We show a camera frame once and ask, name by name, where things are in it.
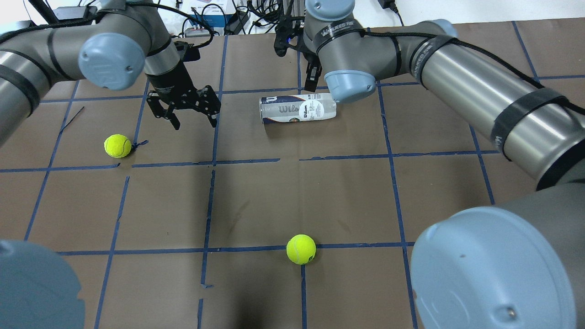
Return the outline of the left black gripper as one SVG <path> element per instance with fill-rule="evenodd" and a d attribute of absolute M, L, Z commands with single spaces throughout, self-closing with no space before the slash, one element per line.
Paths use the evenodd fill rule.
<path fill-rule="evenodd" d="M 213 128 L 217 127 L 221 102 L 211 85 L 195 87 L 186 69 L 146 76 L 153 88 L 148 93 L 147 104 L 155 118 L 168 120 L 178 131 L 181 123 L 174 111 L 194 110 L 205 115 Z"/>

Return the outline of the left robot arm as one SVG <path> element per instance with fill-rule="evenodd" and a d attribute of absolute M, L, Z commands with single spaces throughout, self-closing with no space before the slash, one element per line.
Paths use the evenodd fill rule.
<path fill-rule="evenodd" d="M 217 125 L 221 103 L 210 86 L 196 89 L 184 60 L 198 60 L 199 45 L 180 51 L 158 9 L 181 10 L 151 0 L 103 0 L 82 19 L 26 27 L 1 35 L 1 143 L 37 109 L 56 83 L 88 80 L 112 91 L 145 74 L 154 88 L 149 107 L 180 128 L 175 110 L 195 110 Z M 81 329 L 85 302 L 69 264 L 27 241 L 1 241 L 1 327 Z"/>

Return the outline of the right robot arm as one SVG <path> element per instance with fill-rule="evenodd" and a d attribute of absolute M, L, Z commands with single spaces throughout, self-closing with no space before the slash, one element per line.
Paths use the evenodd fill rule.
<path fill-rule="evenodd" d="M 317 329 L 399 328 L 404 269 L 420 329 L 582 329 L 584 181 L 522 196 L 532 182 L 436 96 L 379 87 L 334 121 L 307 125 L 326 146 L 342 119 L 358 135 L 386 134 L 378 151 L 303 156 L 274 218 L 322 249 L 302 266 L 303 323 Z"/>

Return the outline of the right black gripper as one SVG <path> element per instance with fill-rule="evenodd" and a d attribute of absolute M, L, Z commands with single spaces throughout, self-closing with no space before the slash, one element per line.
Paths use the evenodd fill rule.
<path fill-rule="evenodd" d="M 322 73 L 320 60 L 314 51 L 309 50 L 304 39 L 304 17 L 281 16 L 275 28 L 274 51 L 283 58 L 287 50 L 292 49 L 303 54 L 308 61 L 304 90 L 315 92 Z"/>

